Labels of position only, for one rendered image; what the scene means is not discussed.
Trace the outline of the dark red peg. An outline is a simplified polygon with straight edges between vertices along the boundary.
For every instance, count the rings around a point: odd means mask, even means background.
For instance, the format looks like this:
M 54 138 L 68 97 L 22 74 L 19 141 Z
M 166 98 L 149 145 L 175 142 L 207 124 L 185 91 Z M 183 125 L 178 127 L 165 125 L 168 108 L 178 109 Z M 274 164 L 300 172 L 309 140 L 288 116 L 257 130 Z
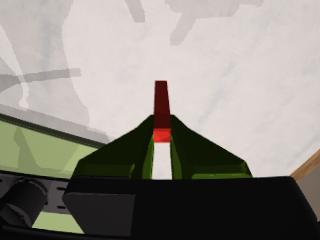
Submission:
M 154 143 L 170 143 L 170 115 L 167 81 L 155 81 Z

